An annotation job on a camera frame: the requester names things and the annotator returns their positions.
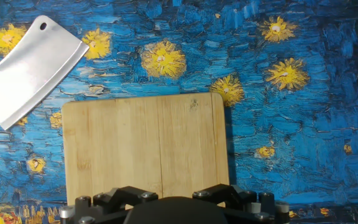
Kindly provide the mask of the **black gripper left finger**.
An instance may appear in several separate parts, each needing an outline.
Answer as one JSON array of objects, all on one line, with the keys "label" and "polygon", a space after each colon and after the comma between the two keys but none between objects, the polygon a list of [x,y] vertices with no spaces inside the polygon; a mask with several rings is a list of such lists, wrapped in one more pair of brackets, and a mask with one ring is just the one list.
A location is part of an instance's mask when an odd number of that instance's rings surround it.
[{"label": "black gripper left finger", "polygon": [[113,188],[92,197],[83,195],[73,205],[60,207],[60,223],[123,223],[129,214],[126,205],[135,207],[154,200],[158,200],[157,193],[131,186]]}]

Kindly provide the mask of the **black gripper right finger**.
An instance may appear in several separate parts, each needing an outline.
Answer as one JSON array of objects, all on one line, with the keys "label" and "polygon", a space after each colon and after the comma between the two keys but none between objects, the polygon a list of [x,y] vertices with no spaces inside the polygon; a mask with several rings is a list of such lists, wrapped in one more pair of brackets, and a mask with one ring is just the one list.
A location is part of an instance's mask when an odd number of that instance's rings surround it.
[{"label": "black gripper right finger", "polygon": [[218,184],[193,192],[192,198],[211,203],[209,214],[222,215],[222,223],[289,224],[290,206],[275,200],[270,192],[244,190],[237,185]]}]

